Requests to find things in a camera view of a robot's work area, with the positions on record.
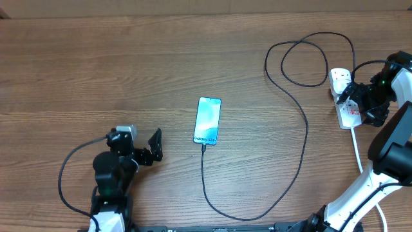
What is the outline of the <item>white power strip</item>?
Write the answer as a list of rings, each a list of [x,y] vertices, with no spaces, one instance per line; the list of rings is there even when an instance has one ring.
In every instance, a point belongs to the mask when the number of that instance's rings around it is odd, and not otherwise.
[[[351,80],[350,71],[344,68],[331,69],[329,72],[330,89],[333,79]],[[351,129],[361,125],[362,121],[358,105],[349,99],[342,104],[337,104],[337,100],[339,97],[333,96],[340,128]]]

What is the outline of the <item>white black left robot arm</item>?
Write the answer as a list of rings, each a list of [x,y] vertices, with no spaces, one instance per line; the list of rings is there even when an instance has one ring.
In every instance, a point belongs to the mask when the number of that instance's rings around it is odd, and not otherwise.
[[[129,189],[140,166],[151,166],[163,158],[162,131],[157,129],[148,140],[149,149],[135,148],[136,128],[117,126],[107,135],[110,150],[93,160],[97,186],[91,198],[89,232],[138,231],[133,222],[133,198]]]

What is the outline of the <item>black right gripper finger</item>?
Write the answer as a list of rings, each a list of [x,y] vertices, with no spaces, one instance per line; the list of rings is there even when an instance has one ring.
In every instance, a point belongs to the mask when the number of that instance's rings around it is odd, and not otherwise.
[[[362,123],[374,127],[381,127],[388,118],[387,108],[373,108],[362,114]]]
[[[358,104],[361,102],[361,98],[364,95],[365,90],[366,90],[365,84],[363,83],[358,84],[356,82],[351,82],[349,83],[349,85],[347,85],[343,93],[338,98],[337,104],[342,104],[346,102],[348,99]]]

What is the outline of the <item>blue Samsung Galaxy smartphone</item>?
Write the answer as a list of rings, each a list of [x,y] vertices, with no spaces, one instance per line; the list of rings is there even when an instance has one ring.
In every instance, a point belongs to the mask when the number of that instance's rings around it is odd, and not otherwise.
[[[221,99],[200,97],[196,113],[193,142],[214,146],[218,141]]]

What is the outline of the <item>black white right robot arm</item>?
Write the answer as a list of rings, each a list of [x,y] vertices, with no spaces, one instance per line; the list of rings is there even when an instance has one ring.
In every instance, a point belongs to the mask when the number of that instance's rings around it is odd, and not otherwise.
[[[353,184],[291,231],[362,231],[360,221],[384,197],[411,186],[411,54],[383,61],[370,84],[350,81],[340,90],[331,80],[336,105],[357,107],[363,124],[380,127],[368,150],[369,163]]]

